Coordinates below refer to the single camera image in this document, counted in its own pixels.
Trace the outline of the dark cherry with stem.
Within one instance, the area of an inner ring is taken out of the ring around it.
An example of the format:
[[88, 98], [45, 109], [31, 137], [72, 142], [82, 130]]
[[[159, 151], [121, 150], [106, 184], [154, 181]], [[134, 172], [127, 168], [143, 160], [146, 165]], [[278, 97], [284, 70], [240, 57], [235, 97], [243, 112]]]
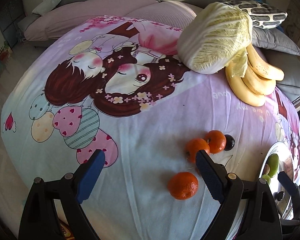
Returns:
[[276, 200], [278, 202], [282, 201], [285, 197], [285, 192], [284, 191], [280, 191], [276, 194]]

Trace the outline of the large green mango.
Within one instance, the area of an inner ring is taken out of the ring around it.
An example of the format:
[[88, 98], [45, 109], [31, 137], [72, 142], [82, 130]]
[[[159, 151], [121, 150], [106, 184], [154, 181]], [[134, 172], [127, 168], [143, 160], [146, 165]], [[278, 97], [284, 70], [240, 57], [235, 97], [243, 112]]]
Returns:
[[268, 157], [266, 164], [268, 164], [270, 168], [268, 176], [270, 176], [270, 178], [273, 178], [273, 176], [277, 174], [277, 171], [279, 169], [279, 156], [276, 153], [271, 154]]

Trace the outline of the orange mandarin front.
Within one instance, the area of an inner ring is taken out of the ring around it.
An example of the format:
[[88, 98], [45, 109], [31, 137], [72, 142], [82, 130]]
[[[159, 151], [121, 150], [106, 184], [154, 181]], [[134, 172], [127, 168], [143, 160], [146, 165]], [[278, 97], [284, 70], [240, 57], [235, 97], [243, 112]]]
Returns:
[[179, 172], [167, 184], [171, 196], [177, 200], [186, 200], [193, 197], [199, 187], [198, 179], [190, 172]]

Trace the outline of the orange mandarin with stem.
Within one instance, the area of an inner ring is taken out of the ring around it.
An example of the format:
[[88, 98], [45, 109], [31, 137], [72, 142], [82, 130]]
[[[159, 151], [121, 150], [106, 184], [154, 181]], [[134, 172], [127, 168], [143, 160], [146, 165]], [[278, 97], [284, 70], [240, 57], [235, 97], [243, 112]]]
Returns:
[[196, 163], [196, 154], [200, 150], [204, 150], [207, 154], [210, 153], [210, 146], [207, 141], [202, 138], [194, 138], [186, 144], [185, 151], [190, 163]]

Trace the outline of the small green mango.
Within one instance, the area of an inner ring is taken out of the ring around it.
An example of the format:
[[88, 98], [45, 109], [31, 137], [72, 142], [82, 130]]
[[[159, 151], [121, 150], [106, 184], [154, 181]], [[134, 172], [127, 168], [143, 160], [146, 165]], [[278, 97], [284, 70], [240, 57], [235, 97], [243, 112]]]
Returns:
[[267, 182], [267, 184], [270, 185], [271, 178], [268, 174], [263, 174], [261, 178], [263, 178]]

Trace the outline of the silver metal plate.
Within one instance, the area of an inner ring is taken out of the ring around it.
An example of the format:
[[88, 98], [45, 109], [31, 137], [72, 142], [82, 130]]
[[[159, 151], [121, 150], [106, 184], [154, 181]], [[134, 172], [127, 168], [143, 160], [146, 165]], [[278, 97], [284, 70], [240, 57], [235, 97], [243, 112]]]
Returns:
[[270, 147], [258, 177], [268, 183], [279, 218], [299, 223], [300, 185], [294, 183], [292, 154], [286, 144], [276, 142]]

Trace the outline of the yellow banana middle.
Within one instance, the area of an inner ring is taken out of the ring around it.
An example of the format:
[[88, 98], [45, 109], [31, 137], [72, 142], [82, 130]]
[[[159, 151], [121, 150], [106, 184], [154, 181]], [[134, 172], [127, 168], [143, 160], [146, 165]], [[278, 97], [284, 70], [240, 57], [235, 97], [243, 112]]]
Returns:
[[270, 95], [276, 87], [275, 80], [259, 77], [250, 65], [247, 67], [245, 76], [242, 80], [251, 91], [258, 95]]

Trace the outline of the yellow banana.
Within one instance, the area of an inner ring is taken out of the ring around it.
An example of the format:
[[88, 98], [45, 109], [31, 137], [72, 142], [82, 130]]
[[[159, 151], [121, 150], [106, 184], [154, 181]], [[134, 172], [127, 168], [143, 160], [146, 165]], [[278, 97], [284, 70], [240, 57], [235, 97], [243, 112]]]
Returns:
[[263, 95], [257, 95], [252, 92], [242, 81], [242, 78], [239, 76], [231, 76], [232, 68], [230, 66], [225, 68], [226, 79], [228, 84], [235, 94], [239, 98], [239, 100], [244, 103], [254, 106], [261, 107], [265, 104], [266, 97]]
[[251, 91], [258, 95], [270, 95], [276, 87], [275, 80], [259, 77], [250, 65], [247, 67], [245, 76], [242, 80]]
[[264, 61], [252, 44], [249, 44], [246, 49], [252, 69], [259, 76], [264, 77], [265, 79], [276, 81], [282, 81], [284, 79], [284, 72], [280, 68], [277, 68]]

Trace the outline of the yellow banana bottom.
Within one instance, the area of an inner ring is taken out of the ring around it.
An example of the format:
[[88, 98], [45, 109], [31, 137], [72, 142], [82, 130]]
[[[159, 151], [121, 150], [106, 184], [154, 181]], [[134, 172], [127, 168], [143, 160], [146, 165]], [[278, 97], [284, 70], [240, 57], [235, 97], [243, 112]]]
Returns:
[[263, 95], [257, 95], [252, 92], [242, 81], [242, 78], [239, 76], [231, 76], [232, 68], [230, 66], [225, 68], [226, 79], [228, 84], [235, 94], [239, 98], [239, 100], [244, 103], [254, 106], [261, 107], [265, 104], [266, 97]]

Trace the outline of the yellow banana top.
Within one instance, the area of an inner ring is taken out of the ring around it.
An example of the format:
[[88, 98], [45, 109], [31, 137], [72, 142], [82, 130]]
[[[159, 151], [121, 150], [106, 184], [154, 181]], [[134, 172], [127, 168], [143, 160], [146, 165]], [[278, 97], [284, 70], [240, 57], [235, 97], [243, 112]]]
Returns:
[[276, 81], [282, 81], [284, 79], [284, 72], [280, 68], [277, 68], [264, 61], [252, 44], [249, 44], [246, 49], [252, 69], [259, 76], [264, 77], [265, 79]]

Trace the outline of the grey pillow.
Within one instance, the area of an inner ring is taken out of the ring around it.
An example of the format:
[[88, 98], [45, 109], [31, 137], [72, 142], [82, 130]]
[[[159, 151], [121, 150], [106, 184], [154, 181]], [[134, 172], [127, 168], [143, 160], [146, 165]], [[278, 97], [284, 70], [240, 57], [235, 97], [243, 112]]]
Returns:
[[252, 44], [258, 48], [300, 56], [300, 48], [286, 34], [276, 28], [253, 27]]

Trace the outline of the cartoon print bed sheet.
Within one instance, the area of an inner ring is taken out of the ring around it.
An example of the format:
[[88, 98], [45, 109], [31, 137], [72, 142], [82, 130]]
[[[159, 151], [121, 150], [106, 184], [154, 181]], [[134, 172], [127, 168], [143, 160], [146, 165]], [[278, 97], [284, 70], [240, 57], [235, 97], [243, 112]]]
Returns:
[[194, 172], [186, 143], [211, 130], [235, 139], [212, 158], [243, 180], [256, 178], [278, 141], [300, 170], [300, 121], [286, 96], [276, 89], [261, 107], [243, 103], [223, 70], [184, 66], [180, 33], [136, 18], [93, 18], [47, 48], [3, 106], [2, 139], [27, 186], [104, 150], [104, 170], [83, 204], [102, 239], [199, 239], [218, 203], [202, 180], [187, 200], [174, 199], [167, 182]]

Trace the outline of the napa cabbage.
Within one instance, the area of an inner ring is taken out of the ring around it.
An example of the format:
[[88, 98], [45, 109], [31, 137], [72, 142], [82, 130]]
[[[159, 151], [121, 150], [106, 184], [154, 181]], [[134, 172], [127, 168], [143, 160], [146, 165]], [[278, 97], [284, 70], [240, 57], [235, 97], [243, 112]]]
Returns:
[[211, 75], [233, 66], [230, 76], [244, 77], [252, 31], [248, 13], [221, 2], [211, 3], [181, 33], [178, 57], [199, 74]]

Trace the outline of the black white patterned pillow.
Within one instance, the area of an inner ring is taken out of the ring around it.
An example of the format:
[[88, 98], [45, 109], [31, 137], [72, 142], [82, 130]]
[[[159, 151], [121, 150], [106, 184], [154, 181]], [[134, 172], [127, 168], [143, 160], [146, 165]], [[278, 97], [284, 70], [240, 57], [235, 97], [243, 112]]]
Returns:
[[261, 29], [276, 28], [288, 16], [285, 11], [255, 0], [223, 0], [222, 3], [246, 12], [252, 19], [253, 27]]

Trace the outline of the pink mattress cushion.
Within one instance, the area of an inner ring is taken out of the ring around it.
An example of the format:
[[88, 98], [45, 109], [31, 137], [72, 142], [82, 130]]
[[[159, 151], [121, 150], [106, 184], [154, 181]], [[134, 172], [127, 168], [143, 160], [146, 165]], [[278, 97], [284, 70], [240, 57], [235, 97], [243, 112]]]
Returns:
[[87, 0], [66, 4], [34, 20], [25, 30], [28, 41], [56, 40], [93, 18], [107, 22], [122, 17], [149, 20], [184, 29], [202, 8], [185, 2], [156, 0]]

